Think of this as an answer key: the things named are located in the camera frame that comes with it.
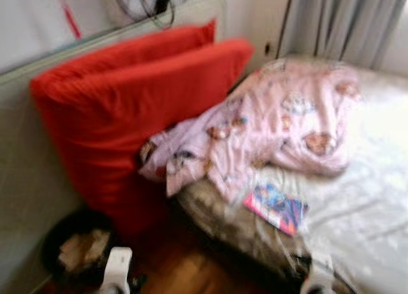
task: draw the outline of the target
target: teddy bear print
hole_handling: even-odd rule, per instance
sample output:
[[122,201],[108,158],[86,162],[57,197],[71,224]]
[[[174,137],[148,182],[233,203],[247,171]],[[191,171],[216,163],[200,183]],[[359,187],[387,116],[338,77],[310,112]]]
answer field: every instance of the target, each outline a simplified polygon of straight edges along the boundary
[[336,85],[336,91],[344,96],[349,96],[350,98],[356,99],[360,96],[360,92],[355,84],[350,82],[342,82]]
[[336,141],[328,133],[309,133],[303,138],[303,142],[317,156],[331,154],[336,146]]
[[282,120],[282,130],[287,133],[292,125],[291,117],[288,114],[284,114],[281,117],[281,120]]
[[227,139],[231,135],[239,135],[245,129],[247,119],[245,117],[239,117],[233,119],[232,122],[224,122],[219,126],[210,127],[207,129],[207,133],[214,140]]

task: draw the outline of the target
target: white wall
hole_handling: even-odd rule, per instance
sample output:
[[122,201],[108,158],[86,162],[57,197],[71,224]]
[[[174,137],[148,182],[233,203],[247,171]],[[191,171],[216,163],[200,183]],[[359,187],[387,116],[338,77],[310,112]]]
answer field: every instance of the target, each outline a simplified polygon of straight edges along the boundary
[[408,76],[408,2],[405,3],[380,69]]
[[[289,0],[254,0],[251,17],[251,42],[255,46],[249,71],[277,57],[282,26]],[[269,44],[269,53],[265,45]]]
[[[110,27],[101,0],[68,0],[85,36]],[[59,0],[0,0],[0,71],[75,39]]]
[[226,37],[245,36],[251,34],[251,14],[253,0],[226,0],[227,27]]

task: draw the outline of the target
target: book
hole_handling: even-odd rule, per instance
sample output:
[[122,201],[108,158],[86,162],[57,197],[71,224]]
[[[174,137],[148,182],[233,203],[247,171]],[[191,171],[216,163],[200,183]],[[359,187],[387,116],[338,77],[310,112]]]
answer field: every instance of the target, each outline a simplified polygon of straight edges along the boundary
[[244,199],[244,205],[288,235],[295,235],[308,205],[288,198],[271,183],[256,184]]

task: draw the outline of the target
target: red pillow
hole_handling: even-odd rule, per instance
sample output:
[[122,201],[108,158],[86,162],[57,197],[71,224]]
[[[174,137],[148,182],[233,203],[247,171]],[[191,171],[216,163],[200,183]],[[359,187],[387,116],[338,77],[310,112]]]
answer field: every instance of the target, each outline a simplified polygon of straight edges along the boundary
[[215,20],[204,26],[184,26],[128,40],[68,61],[42,77],[49,82],[88,77],[171,57],[214,43]]
[[246,41],[231,40],[62,81],[60,67],[35,78],[31,89],[76,189],[129,235],[163,212],[163,187],[136,173],[140,147],[222,101],[251,53]]

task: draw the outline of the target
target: curtain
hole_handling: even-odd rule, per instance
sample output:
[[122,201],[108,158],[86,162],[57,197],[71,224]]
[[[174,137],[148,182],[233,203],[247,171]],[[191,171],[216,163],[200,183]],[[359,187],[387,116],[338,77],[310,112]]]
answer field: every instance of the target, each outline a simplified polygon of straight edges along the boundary
[[376,68],[405,0],[291,0],[279,57],[305,54]]

